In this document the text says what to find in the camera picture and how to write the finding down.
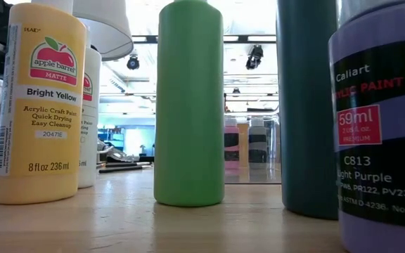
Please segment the purple paint bottle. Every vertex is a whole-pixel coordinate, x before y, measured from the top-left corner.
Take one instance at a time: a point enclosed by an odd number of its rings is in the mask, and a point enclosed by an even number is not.
[[[238,169],[240,166],[239,130],[237,120],[227,117],[224,120],[224,168]]]
[[[405,253],[405,2],[356,16],[329,47],[343,244]]]

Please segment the ceiling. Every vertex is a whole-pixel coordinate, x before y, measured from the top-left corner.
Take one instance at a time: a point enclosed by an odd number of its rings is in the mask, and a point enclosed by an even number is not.
[[[108,4],[115,0],[105,0]],[[6,0],[10,4],[26,0]],[[159,12],[171,0],[126,0],[127,17],[133,35],[157,35]],[[224,34],[276,35],[276,0],[207,0],[218,8],[224,17]],[[254,44],[224,45],[225,92],[232,93],[235,87],[242,95],[228,96],[231,112],[246,112],[248,108],[278,107],[277,52],[275,44],[263,44],[264,57],[255,70],[245,67]],[[132,55],[137,55],[140,68],[128,70],[129,56],[103,63],[101,71],[102,115],[151,114],[155,112],[155,85],[157,79],[157,44],[135,44]],[[124,96],[127,93],[135,96]]]

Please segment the green paint bottle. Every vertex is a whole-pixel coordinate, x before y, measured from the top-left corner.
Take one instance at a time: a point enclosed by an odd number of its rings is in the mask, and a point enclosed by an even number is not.
[[[203,0],[160,12],[154,197],[180,207],[224,197],[223,22]]]

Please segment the white lamp shade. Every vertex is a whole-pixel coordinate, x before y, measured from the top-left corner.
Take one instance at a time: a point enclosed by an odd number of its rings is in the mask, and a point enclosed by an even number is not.
[[[134,50],[125,0],[75,0],[73,15],[90,27],[91,44],[103,61],[123,58]]]

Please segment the spotlight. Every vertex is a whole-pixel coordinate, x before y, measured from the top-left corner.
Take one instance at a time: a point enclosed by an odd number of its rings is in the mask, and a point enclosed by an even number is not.
[[[259,67],[260,63],[262,62],[262,57],[264,57],[264,50],[262,49],[262,46],[254,45],[250,55],[247,58],[246,69],[257,69],[257,67]]]
[[[131,56],[127,61],[127,68],[130,70],[136,70],[140,67],[140,62],[137,56]]]

